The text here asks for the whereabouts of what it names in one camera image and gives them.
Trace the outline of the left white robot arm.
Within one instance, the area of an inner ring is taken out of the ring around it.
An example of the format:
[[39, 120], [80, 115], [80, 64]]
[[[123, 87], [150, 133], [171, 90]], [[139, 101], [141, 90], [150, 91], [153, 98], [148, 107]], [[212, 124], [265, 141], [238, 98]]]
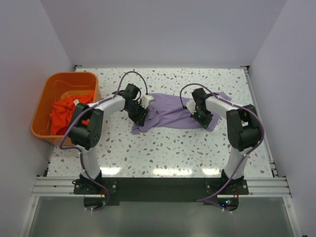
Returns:
[[79, 153], [80, 176], [87, 179], [85, 188], [92, 194], [102, 189], [101, 169], [95, 147], [100, 141], [104, 118], [116, 113], [127, 112], [128, 117], [138, 126], [144, 126], [149, 105], [155, 98], [149, 94], [137, 97], [140, 89], [128, 84], [124, 90], [117, 90], [100, 101], [77, 103], [69, 127], [59, 145], [60, 149], [75, 149]]

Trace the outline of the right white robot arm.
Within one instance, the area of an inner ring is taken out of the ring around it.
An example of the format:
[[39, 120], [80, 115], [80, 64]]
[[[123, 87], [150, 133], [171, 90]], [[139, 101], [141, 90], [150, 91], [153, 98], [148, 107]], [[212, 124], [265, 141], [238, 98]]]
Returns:
[[222, 171], [225, 179], [220, 181], [220, 189], [231, 194], [237, 189], [237, 179], [244, 176], [247, 156], [263, 141], [264, 129], [253, 105], [240, 106], [222, 98], [218, 94], [207, 94], [203, 88], [192, 92], [193, 99], [186, 103], [191, 118], [204, 129], [208, 128], [214, 114], [226, 120], [227, 138], [231, 145], [228, 162]]

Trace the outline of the purple t shirt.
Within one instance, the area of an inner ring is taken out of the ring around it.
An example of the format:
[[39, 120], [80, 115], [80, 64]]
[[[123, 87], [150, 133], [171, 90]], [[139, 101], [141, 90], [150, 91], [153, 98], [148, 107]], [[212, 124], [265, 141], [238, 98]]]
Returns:
[[155, 102], [151, 103], [149, 113], [143, 126], [133, 125], [131, 133], [137, 135], [146, 133], [154, 127], [174, 129], [198, 129], [202, 126], [190, 117], [191, 113], [184, 110], [179, 96], [162, 93], [152, 93]]

